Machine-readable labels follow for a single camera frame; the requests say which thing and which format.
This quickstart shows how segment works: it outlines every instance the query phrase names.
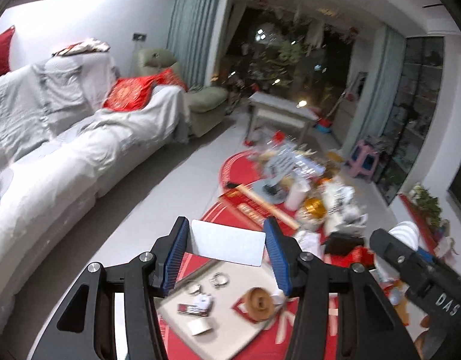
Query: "display shelf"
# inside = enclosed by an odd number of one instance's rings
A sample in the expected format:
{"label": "display shelf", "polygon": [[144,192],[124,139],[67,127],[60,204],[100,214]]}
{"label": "display shelf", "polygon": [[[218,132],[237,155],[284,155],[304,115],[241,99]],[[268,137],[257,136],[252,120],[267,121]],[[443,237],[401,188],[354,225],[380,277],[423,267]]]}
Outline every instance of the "display shelf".
{"label": "display shelf", "polygon": [[408,132],[414,134],[416,137],[419,137],[421,140],[424,140],[424,139],[425,139],[425,136],[424,136],[424,135],[422,135],[421,133],[419,133],[419,132],[417,132],[417,131],[415,131],[415,130],[409,128],[409,126],[406,126],[406,131],[408,131]]}
{"label": "display shelf", "polygon": [[[384,169],[375,172],[373,177],[377,185],[383,185],[379,191],[388,203],[410,173],[427,136],[439,98],[443,46],[443,37],[407,39],[394,106],[383,130],[383,136],[391,139],[386,148],[390,159],[386,159]],[[427,131],[419,132],[417,128]]]}

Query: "white tile floor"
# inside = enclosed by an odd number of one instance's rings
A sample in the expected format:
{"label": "white tile floor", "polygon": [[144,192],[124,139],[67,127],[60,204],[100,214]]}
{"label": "white tile floor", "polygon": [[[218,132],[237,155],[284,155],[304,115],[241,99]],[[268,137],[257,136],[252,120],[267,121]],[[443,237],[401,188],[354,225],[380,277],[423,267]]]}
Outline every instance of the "white tile floor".
{"label": "white tile floor", "polygon": [[[189,145],[159,150],[99,199],[18,294],[3,335],[16,358],[26,358],[48,316],[88,262],[126,263],[166,235],[177,216],[202,217],[220,195],[220,166],[231,155],[246,150],[243,140],[248,121],[246,109],[237,109],[225,123]],[[337,146],[331,135],[316,130],[310,134],[323,150]],[[394,226],[395,218],[374,185],[343,173],[356,188],[361,204],[367,206],[369,234],[379,227]],[[123,320],[116,323],[121,326]]]}

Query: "pink stool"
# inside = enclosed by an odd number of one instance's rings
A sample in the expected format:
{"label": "pink stool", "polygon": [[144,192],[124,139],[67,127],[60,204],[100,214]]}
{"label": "pink stool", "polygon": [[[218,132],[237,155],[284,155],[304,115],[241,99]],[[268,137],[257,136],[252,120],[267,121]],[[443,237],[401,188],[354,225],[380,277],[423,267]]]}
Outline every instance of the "pink stool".
{"label": "pink stool", "polygon": [[352,177],[357,177],[360,173],[366,175],[367,182],[370,182],[379,163],[379,153],[361,139],[355,145],[347,162],[350,165],[349,174]]}

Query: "white tray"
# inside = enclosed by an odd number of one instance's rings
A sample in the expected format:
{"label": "white tray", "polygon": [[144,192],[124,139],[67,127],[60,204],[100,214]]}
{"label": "white tray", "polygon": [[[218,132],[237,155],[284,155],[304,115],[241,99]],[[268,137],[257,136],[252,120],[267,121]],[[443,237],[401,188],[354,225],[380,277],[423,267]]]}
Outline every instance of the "white tray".
{"label": "white tray", "polygon": [[[210,278],[217,272],[229,276],[227,286],[216,289],[210,284]],[[189,281],[201,284],[203,292],[214,297],[212,310],[207,317],[213,329],[196,336],[190,335],[187,323],[198,317],[177,313],[179,303],[192,304],[194,301],[194,297],[185,290]],[[253,324],[232,309],[253,287],[265,288],[270,294],[277,290],[277,282],[269,264],[262,261],[260,267],[255,267],[212,260],[176,283],[174,291],[162,300],[157,312],[203,360],[228,360],[244,349],[273,319],[270,317],[267,321]]]}

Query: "red cushion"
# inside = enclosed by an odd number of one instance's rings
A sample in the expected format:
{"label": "red cushion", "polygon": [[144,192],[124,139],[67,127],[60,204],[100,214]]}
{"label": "red cushion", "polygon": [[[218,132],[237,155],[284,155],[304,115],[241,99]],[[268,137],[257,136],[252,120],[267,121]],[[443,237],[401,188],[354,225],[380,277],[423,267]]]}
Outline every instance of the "red cushion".
{"label": "red cushion", "polygon": [[118,112],[136,111],[150,101],[153,76],[118,79],[107,96],[104,108]]}
{"label": "red cushion", "polygon": [[14,35],[15,27],[12,26],[2,34],[0,34],[0,76],[10,72],[9,67],[9,51],[10,41]]}
{"label": "red cushion", "polygon": [[169,67],[158,74],[152,76],[155,80],[156,84],[159,85],[178,85],[182,86],[184,90],[187,92],[189,89],[187,85],[182,79],[174,73],[174,71]]}

